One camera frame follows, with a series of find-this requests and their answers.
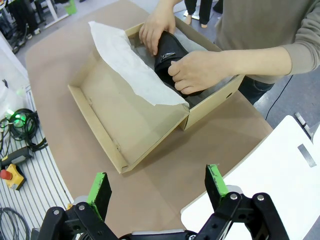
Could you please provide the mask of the person's left forearm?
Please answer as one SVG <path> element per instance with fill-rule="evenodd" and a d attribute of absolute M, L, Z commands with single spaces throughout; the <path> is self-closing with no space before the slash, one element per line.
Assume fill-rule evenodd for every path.
<path fill-rule="evenodd" d="M 320 50 L 293 43 L 264 49 L 220 52 L 224 74 L 286 76 L 304 74 L 320 66 Z"/>

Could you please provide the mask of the green bin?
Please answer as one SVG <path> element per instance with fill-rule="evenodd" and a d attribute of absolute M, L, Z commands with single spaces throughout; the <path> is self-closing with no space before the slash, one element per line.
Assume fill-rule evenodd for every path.
<path fill-rule="evenodd" d="M 77 8 L 75 4 L 75 0 L 67 0 L 64 4 L 64 9 L 66 10 L 68 15 L 73 15 L 77 13 Z"/>

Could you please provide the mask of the brown cardboard shoe box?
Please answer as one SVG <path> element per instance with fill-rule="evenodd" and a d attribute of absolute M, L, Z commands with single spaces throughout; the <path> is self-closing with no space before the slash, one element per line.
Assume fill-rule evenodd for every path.
<path fill-rule="evenodd" d="M 175 22 L 173 35 L 188 53 L 219 50 L 182 20 Z M 124 31 L 128 33 L 134 52 L 152 68 L 155 57 L 140 43 L 140 28 L 136 25 Z M 242 75 L 226 77 L 201 94 L 184 98 L 188 106 L 152 105 L 136 95 L 130 85 L 102 60 L 93 40 L 87 62 L 68 89 L 110 162 L 123 174 L 133 170 L 175 129 L 188 131 L 196 125 L 231 97 L 242 80 Z"/>

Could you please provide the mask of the person's right hand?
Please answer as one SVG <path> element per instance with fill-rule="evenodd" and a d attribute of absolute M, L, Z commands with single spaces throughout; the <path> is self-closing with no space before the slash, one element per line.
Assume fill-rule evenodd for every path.
<path fill-rule="evenodd" d="M 172 11 L 160 12 L 155 10 L 140 28 L 139 40 L 155 56 L 158 54 L 158 45 L 162 33 L 174 34 L 175 29 L 176 21 Z"/>

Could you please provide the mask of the person in beige sweater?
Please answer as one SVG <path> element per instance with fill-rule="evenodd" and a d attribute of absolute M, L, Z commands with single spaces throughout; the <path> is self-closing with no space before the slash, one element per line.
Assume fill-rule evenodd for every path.
<path fill-rule="evenodd" d="M 221 51 L 290 44 L 320 50 L 320 0 L 224 0 L 215 43 Z M 243 76 L 239 91 L 254 104 L 285 75 Z"/>

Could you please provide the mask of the white desk frame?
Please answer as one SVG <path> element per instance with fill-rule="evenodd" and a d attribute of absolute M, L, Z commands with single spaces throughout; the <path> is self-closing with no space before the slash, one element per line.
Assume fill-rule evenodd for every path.
<path fill-rule="evenodd" d="M 35 0 L 35 5 L 39 20 L 44 24 L 45 29 L 70 16 L 64 6 L 55 3 L 55 0 Z"/>

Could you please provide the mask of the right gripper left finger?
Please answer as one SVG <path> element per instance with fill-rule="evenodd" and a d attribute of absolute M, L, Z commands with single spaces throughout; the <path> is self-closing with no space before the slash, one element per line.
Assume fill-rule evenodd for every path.
<path fill-rule="evenodd" d="M 74 240 L 78 234 L 87 234 L 91 240 L 118 240 L 106 225 L 112 190 L 105 172 L 98 172 L 87 201 L 67 210 L 54 206 L 47 210 L 41 225 L 41 240 Z"/>

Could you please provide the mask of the person's left hand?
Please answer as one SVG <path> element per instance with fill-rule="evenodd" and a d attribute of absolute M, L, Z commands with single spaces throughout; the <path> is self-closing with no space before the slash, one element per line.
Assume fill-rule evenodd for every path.
<path fill-rule="evenodd" d="M 224 52 L 193 51 L 178 61 L 172 61 L 168 74 L 174 87 L 184 95 L 206 90 L 233 75 Z"/>

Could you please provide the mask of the white foam block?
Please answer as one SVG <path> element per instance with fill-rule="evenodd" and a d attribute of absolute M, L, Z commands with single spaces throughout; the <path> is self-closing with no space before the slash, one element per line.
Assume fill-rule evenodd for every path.
<path fill-rule="evenodd" d="M 224 176 L 249 198 L 270 195 L 290 240 L 303 240 L 320 217 L 320 123 L 312 131 L 286 116 Z"/>

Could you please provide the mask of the black leather buckle shoe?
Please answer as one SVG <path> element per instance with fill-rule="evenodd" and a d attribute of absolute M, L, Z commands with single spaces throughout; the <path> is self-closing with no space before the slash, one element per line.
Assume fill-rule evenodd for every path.
<path fill-rule="evenodd" d="M 176 90 L 173 77 L 169 75 L 168 69 L 171 62 L 177 62 L 188 54 L 179 40 L 171 33 L 163 31 L 158 41 L 157 55 L 155 55 L 154 72 L 160 80 L 169 88 L 178 93 L 182 98 L 200 95 L 202 91 L 197 91 L 189 95 Z"/>

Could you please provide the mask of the bystander in black trousers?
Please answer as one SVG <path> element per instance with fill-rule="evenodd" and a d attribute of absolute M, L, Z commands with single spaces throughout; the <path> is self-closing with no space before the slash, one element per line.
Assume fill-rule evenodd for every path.
<path fill-rule="evenodd" d="M 190 25 L 192 23 L 192 16 L 196 11 L 198 0 L 184 0 L 187 16 L 185 18 L 185 23 Z M 208 27 L 208 22 L 210 20 L 210 13 L 213 0 L 200 0 L 199 6 L 199 22 L 202 28 Z"/>

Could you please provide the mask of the yellow emergency stop button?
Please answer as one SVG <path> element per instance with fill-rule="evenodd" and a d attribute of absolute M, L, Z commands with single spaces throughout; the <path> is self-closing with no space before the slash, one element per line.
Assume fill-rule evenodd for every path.
<path fill-rule="evenodd" d="M 15 191 L 19 191 L 26 182 L 26 177 L 20 168 L 13 163 L 0 171 L 0 178 L 5 180 L 6 185 Z"/>

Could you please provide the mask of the white tissue paper sheet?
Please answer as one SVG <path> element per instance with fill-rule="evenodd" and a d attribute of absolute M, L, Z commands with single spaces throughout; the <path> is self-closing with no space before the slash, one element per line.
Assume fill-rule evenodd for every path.
<path fill-rule="evenodd" d="M 102 60 L 129 84 L 137 96 L 153 106 L 189 105 L 183 97 L 161 81 L 154 67 L 148 66 L 135 53 L 126 31 L 95 21 L 88 24 Z"/>

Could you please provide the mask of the white slatted robot platform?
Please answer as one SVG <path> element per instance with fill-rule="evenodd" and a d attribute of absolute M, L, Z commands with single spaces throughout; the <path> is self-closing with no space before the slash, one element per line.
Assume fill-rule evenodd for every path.
<path fill-rule="evenodd" d="M 16 164 L 26 178 L 19 191 L 0 178 L 0 240 L 29 240 L 49 208 L 65 209 L 74 201 L 43 133 L 31 89 L 25 93 L 25 107 L 0 120 L 0 160 L 23 147 L 30 147 L 33 153 L 32 158 Z"/>

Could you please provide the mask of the bystander in dark trousers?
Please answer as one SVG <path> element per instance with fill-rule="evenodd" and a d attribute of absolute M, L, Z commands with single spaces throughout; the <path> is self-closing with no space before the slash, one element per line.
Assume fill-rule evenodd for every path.
<path fill-rule="evenodd" d="M 19 32 L 26 32 L 27 35 L 38 35 L 40 33 L 41 30 L 30 0 L 8 0 L 7 7 Z"/>

